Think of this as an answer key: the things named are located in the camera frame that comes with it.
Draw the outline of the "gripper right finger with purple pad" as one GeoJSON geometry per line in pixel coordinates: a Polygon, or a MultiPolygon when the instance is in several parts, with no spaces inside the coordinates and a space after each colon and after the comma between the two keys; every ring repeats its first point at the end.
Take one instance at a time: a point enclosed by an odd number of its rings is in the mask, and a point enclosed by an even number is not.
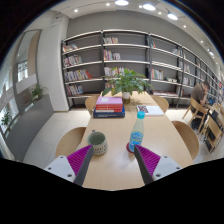
{"type": "Polygon", "coordinates": [[[182,167],[169,156],[159,156],[140,145],[135,146],[134,155],[137,159],[145,185],[182,169],[182,167]]]}

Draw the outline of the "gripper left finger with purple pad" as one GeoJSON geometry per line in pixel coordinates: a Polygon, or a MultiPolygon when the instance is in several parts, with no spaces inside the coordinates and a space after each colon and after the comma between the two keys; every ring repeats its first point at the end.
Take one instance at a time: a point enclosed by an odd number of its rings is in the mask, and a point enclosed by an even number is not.
{"type": "Polygon", "coordinates": [[[82,186],[92,156],[93,146],[88,145],[69,156],[59,155],[45,171],[82,186]]]}

